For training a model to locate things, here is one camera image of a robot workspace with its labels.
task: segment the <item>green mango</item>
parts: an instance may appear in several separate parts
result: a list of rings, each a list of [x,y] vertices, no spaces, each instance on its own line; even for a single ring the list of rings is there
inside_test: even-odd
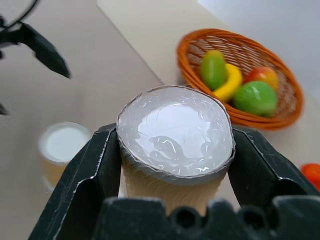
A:
[[[224,55],[218,50],[208,51],[202,58],[200,74],[203,83],[211,90],[221,87],[228,76]]]
[[[278,99],[274,89],[263,81],[250,81],[238,88],[233,96],[236,109],[271,118],[277,109]]]

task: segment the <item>white liquid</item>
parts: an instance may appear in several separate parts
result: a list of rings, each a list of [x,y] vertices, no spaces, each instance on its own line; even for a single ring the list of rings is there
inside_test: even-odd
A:
[[[215,171],[233,149],[223,107],[206,95],[178,87],[134,100],[120,115],[117,133],[137,159],[178,176]]]
[[[65,126],[52,131],[44,140],[46,153],[56,162],[69,162],[87,143],[87,132],[73,126]]]

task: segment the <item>cup of milk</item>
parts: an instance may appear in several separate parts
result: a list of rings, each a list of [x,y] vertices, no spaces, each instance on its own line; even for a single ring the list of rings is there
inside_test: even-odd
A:
[[[201,214],[235,154],[223,104],[184,86],[161,86],[130,101],[117,134],[128,197],[156,197],[170,214],[190,206]]]
[[[43,180],[53,192],[67,164],[90,140],[91,134],[84,126],[70,121],[49,126],[39,140]]]

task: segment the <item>wicker basket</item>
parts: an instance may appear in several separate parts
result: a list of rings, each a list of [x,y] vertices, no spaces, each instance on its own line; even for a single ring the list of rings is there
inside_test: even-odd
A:
[[[236,33],[220,29],[201,29],[184,36],[177,48],[178,66],[185,81],[194,89],[216,98],[201,81],[199,64],[206,51],[219,50],[229,64],[237,66],[243,77],[256,67],[273,69],[279,79],[278,105],[272,118],[256,116],[224,103],[233,124],[278,130],[293,124],[303,108],[303,93],[294,75],[271,51],[259,43]]]

